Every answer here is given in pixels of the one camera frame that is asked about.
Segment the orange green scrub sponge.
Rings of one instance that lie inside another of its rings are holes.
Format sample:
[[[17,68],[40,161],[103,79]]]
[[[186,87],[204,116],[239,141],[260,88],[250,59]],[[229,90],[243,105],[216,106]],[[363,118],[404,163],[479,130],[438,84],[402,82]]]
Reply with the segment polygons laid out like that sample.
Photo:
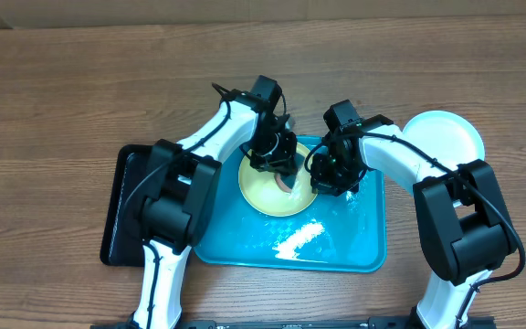
[[[296,182],[296,175],[281,175],[275,174],[275,181],[279,189],[283,192],[290,193]]]

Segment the yellow plate with blue stain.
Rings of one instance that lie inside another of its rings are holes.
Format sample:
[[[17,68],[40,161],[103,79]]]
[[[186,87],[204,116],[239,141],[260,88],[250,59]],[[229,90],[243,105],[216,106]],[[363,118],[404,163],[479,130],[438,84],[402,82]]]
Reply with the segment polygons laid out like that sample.
[[[296,165],[297,176],[290,193],[279,189],[275,173],[258,172],[253,169],[244,156],[238,169],[240,191],[246,201],[257,211],[272,217],[287,217],[303,211],[317,197],[312,192],[310,173],[304,169],[303,162],[310,150],[302,143],[297,143]]]

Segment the light blue plate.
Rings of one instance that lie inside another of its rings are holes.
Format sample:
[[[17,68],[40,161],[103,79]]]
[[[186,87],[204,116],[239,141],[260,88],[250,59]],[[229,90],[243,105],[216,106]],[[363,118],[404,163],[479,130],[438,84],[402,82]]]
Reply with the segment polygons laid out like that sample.
[[[403,134],[431,157],[467,164],[486,157],[479,131],[449,111],[425,111],[412,118]]]

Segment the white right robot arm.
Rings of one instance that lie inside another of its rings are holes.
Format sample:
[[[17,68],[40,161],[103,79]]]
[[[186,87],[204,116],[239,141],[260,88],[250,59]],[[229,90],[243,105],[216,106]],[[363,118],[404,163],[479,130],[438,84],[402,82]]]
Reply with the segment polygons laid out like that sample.
[[[448,111],[426,111],[399,128],[383,115],[328,110],[326,154],[307,158],[311,185],[338,196],[370,170],[389,176],[413,196],[421,250],[432,270],[426,292],[405,316],[372,317],[371,328],[493,328],[470,317],[481,286],[518,276],[526,256],[479,132]],[[492,272],[513,253],[516,270]]]

